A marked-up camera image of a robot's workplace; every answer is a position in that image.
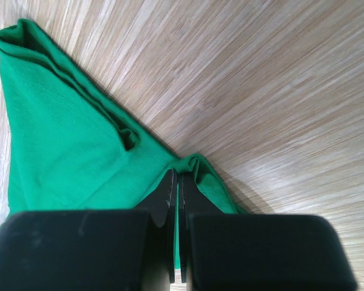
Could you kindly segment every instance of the wood grain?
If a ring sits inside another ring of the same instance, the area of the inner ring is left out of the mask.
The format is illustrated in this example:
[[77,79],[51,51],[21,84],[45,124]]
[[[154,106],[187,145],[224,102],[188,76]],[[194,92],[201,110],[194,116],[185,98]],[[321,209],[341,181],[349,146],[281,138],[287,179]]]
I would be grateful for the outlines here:
[[[364,1],[0,0],[21,17],[241,205],[327,218],[364,290]],[[9,160],[0,83],[0,223]]]

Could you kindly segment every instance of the green fabric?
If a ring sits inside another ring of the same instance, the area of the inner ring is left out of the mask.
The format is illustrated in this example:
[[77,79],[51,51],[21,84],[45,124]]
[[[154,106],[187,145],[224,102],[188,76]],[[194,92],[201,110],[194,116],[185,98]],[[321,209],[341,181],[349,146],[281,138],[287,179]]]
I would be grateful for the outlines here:
[[0,74],[12,133],[10,215],[134,207],[170,168],[192,172],[219,209],[237,213],[204,157],[164,148],[34,22],[0,30]]

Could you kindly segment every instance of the green cloth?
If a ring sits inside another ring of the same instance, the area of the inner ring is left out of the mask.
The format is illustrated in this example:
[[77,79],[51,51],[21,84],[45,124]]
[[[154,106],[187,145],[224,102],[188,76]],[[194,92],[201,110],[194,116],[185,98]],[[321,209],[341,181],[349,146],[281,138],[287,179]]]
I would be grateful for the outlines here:
[[12,133],[10,215],[134,207],[170,168],[192,172],[219,209],[237,213],[203,156],[180,159],[163,147],[34,22],[0,30],[0,74]]

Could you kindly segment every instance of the cloth fold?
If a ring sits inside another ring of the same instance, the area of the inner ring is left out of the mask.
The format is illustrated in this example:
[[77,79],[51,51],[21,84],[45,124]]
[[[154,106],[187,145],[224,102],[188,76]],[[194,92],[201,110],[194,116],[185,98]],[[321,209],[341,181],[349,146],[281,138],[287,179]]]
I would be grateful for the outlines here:
[[131,208],[171,168],[193,173],[224,213],[239,211],[203,156],[181,159],[163,147],[34,22],[0,30],[0,74],[12,134],[10,215]]

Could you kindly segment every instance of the wooden surface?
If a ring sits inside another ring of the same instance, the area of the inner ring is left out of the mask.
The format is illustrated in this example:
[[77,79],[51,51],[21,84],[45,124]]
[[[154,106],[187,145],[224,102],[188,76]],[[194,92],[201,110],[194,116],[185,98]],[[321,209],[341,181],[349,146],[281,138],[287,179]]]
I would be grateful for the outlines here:
[[[0,0],[18,18],[241,205],[327,218],[364,290],[364,1]],[[0,83],[0,223],[9,144]]]

